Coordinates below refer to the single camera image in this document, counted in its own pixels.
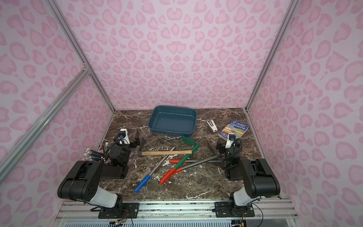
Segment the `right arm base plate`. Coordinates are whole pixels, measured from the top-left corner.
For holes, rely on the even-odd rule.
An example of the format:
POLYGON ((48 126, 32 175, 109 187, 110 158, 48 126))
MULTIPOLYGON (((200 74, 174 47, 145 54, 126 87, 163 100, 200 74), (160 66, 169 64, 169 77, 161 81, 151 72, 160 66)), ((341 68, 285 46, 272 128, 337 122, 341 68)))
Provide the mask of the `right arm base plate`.
POLYGON ((252 206, 236 206, 228 201, 220 201, 214 203, 212 211, 217 218, 252 218, 255 217, 252 206))

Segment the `blue treehouse paperback book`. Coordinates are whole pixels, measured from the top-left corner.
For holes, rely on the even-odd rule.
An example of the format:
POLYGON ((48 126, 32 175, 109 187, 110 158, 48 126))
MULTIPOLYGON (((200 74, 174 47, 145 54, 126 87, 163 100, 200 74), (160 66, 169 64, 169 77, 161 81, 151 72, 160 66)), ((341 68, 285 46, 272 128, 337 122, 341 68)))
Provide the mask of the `blue treehouse paperback book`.
POLYGON ((249 126, 243 124, 237 120, 232 120, 222 131, 219 132, 218 136, 225 141, 228 139, 229 134, 234 134, 236 138, 241 138, 249 129, 249 126))

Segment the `chrome tool with blue grip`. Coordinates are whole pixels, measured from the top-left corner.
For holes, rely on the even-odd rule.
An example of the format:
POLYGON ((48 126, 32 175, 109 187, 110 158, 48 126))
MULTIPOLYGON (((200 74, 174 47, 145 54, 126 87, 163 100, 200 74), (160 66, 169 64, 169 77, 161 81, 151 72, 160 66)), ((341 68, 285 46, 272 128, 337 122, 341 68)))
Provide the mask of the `chrome tool with blue grip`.
POLYGON ((134 192, 138 193, 150 180, 151 176, 156 172, 156 170, 161 166, 161 164, 166 161, 166 159, 169 157, 169 154, 165 155, 153 168, 153 170, 144 177, 144 179, 137 185, 137 187, 134 189, 134 192))

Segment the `white stapler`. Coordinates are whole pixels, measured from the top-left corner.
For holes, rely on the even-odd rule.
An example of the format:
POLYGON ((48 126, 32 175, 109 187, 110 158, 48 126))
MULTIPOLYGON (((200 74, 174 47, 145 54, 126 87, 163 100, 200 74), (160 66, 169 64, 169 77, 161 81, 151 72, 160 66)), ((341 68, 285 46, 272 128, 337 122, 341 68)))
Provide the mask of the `white stapler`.
POLYGON ((213 120, 207 121, 207 124, 213 133, 218 131, 218 128, 213 120))

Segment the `teal plastic storage box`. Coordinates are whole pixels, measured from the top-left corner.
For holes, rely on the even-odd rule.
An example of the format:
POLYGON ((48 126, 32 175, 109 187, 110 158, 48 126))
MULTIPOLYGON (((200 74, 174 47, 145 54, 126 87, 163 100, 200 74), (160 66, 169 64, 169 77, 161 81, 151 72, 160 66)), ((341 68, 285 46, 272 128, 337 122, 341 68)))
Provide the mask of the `teal plastic storage box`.
POLYGON ((197 123, 197 111, 185 107, 157 106, 148 127, 153 133, 191 137, 197 123))

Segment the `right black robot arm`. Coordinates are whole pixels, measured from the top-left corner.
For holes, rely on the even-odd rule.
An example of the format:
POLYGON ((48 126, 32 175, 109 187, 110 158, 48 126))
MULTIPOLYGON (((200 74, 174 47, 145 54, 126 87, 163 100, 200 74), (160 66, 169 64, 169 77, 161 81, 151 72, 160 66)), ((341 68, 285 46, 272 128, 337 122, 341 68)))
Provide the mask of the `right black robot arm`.
POLYGON ((225 144, 218 142, 216 148, 208 143, 211 152, 218 151, 221 156, 220 167, 229 181, 243 181, 243 187, 230 195, 229 207, 247 207, 256 200, 278 196, 280 184, 265 159, 242 159, 241 140, 225 144))

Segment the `bundle of pens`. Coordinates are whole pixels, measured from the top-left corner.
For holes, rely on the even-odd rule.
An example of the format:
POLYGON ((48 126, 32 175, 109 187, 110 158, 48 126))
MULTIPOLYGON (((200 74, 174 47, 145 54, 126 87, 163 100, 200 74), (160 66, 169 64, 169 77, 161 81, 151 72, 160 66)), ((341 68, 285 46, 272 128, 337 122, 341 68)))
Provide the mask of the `bundle of pens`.
POLYGON ((83 155, 83 160, 85 161, 106 162, 106 155, 104 153, 100 153, 89 148, 86 149, 83 155))

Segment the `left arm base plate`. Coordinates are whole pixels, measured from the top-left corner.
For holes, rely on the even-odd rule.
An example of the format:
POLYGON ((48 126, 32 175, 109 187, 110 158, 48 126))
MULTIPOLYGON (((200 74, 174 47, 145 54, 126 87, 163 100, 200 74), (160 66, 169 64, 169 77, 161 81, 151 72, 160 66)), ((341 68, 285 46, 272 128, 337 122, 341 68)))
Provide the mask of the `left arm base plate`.
POLYGON ((138 202, 124 203, 121 208, 101 208, 99 219, 137 218, 140 204, 138 202))

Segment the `aluminium front rail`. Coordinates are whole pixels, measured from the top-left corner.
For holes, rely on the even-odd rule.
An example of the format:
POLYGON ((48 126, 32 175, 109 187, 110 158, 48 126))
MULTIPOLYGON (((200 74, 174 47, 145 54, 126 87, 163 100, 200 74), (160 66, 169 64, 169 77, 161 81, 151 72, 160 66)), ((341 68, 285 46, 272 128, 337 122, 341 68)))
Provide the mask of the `aluminium front rail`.
MULTIPOLYGON (((301 222, 290 200, 262 199, 249 210, 253 217, 222 217, 213 212, 215 200, 139 201, 119 227, 300 227, 301 222)), ((54 227, 113 227, 115 220, 99 219, 95 207, 82 202, 65 201, 54 227)))

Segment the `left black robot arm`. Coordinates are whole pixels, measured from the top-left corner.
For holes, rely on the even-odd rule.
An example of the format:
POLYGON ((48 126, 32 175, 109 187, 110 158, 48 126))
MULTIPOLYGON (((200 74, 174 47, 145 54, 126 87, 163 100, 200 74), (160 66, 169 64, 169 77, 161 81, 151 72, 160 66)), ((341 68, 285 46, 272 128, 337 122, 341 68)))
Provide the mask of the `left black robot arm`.
POLYGON ((77 161, 58 187, 61 199, 81 201, 103 209, 122 209, 120 195, 101 187, 101 179, 124 179, 127 176, 131 150, 142 148, 145 139, 135 135, 130 141, 126 129, 121 129, 114 137, 114 143, 105 151, 103 161, 77 161))

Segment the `black shovel with red grip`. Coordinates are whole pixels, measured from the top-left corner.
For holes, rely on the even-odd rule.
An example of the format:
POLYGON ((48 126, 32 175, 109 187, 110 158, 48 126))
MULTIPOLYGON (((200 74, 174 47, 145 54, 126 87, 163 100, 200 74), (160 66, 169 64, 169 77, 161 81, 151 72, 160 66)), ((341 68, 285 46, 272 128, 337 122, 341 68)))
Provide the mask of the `black shovel with red grip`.
POLYGON ((201 160, 193 160, 193 159, 187 159, 185 161, 185 163, 197 163, 197 164, 201 164, 201 163, 206 163, 206 162, 221 162, 221 156, 216 155, 216 156, 212 156, 209 158, 205 158, 205 159, 201 159, 201 160))

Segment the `wooden handled small hoe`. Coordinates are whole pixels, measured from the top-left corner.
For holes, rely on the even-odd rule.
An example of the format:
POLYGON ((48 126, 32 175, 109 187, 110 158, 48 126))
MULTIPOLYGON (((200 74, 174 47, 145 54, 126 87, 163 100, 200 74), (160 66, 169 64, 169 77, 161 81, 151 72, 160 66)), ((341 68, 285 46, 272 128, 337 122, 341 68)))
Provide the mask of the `wooden handled small hoe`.
POLYGON ((171 150, 171 151, 142 151, 146 140, 143 138, 140 142, 138 156, 163 156, 163 155, 187 155, 192 154, 192 150, 171 150))

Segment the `green hoe with red grip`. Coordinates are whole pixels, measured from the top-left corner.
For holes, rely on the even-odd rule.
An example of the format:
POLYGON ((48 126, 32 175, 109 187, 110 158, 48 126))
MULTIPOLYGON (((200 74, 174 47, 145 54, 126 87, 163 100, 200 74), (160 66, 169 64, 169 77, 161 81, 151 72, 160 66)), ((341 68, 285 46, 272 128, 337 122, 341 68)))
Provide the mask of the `green hoe with red grip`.
POLYGON ((199 149, 199 144, 197 142, 195 142, 194 140, 182 136, 182 141, 189 144, 189 145, 193 145, 193 149, 192 149, 192 153, 191 154, 187 154, 183 159, 181 159, 170 171, 168 171, 166 173, 166 175, 159 181, 160 184, 164 184, 174 173, 176 173, 176 171, 178 170, 178 168, 180 168, 182 166, 182 164, 193 154, 195 153, 198 149, 199 149))

